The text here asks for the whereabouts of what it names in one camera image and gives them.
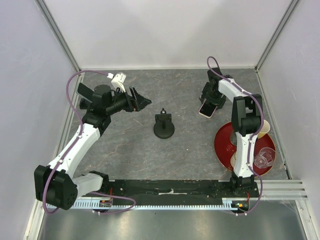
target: phone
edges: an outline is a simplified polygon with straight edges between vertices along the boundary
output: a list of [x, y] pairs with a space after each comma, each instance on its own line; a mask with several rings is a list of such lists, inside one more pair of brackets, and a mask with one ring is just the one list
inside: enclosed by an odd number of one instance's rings
[[214, 105], [212, 103], [206, 103], [206, 101], [207, 100], [204, 99], [203, 104], [199, 109], [199, 114], [201, 116], [204, 116], [204, 117], [210, 119], [214, 115], [214, 113], [217, 109], [217, 105]]

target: red plate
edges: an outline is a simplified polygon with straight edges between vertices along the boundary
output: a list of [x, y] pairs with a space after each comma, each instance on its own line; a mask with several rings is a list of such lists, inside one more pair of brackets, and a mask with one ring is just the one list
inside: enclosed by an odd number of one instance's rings
[[[231, 166], [230, 160], [232, 155], [237, 151], [237, 147], [230, 142], [230, 135], [232, 132], [232, 124], [231, 122], [228, 122], [218, 130], [214, 138], [215, 153], [222, 165], [225, 166], [229, 171], [234, 169]], [[260, 150], [265, 147], [276, 150], [275, 144], [268, 134], [256, 141], [254, 147], [254, 156], [256, 156]], [[271, 170], [271, 168], [272, 166], [258, 168], [256, 165], [253, 165], [253, 170], [259, 175], [266, 174]]]

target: black stand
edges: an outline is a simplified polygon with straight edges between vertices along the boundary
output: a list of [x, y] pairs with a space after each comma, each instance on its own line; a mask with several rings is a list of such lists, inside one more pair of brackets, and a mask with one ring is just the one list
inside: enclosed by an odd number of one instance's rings
[[162, 108], [160, 114], [155, 115], [153, 132], [160, 139], [168, 139], [175, 133], [175, 126], [171, 122], [171, 113], [167, 113]]

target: white wall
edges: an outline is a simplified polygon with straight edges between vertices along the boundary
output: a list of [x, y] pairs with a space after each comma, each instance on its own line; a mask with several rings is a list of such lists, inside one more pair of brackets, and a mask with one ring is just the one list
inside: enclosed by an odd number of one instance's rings
[[320, 223], [320, 2], [300, 1], [260, 76], [290, 172]]
[[290, 0], [46, 0], [81, 68], [255, 66]]
[[23, 238], [34, 170], [54, 157], [74, 73], [35, 1], [0, 1], [0, 239]]

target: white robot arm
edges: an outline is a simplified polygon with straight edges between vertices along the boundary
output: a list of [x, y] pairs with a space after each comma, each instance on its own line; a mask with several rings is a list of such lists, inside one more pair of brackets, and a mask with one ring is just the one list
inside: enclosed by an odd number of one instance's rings
[[[111, 115], [121, 110], [139, 112], [152, 103], [149, 99], [138, 94], [133, 87], [129, 88], [131, 96], [128, 95], [122, 83], [123, 80], [116, 85], [117, 91], [114, 95], [112, 95], [112, 90], [108, 85], [99, 85], [92, 91], [84, 84], [79, 84], [77, 91], [84, 97], [80, 101], [80, 108], [87, 110], [82, 118], [83, 126], [79, 126], [73, 138], [55, 159], [47, 166], [39, 165], [35, 169], [35, 195], [39, 201], [43, 200], [47, 181], [49, 181], [49, 185], [45, 201], [64, 210], [68, 210], [77, 197], [93, 191], [101, 190], [105, 192], [109, 190], [107, 186], [109, 177], [106, 174], [91, 171], [84, 176], [73, 177], [77, 166], [87, 151], [111, 123]], [[52, 178], [49, 179], [54, 168], [56, 170]]]
[[[213, 68], [213, 70], [223, 76], [218, 67]], [[231, 188], [250, 187], [254, 182], [253, 172], [250, 170], [254, 163], [254, 149], [257, 140], [257, 135], [254, 135], [254, 133], [261, 125], [259, 108], [248, 94], [244, 94], [244, 90], [235, 83], [230, 75], [223, 76], [226, 78], [223, 79], [211, 70], [207, 73], [209, 82], [206, 83], [200, 97], [203, 104], [199, 113], [205, 115], [205, 117], [211, 117], [216, 109], [223, 107], [226, 98], [232, 102], [231, 123], [236, 134], [237, 148], [236, 163], [230, 179]], [[258, 101], [262, 109], [261, 95], [249, 94]]]

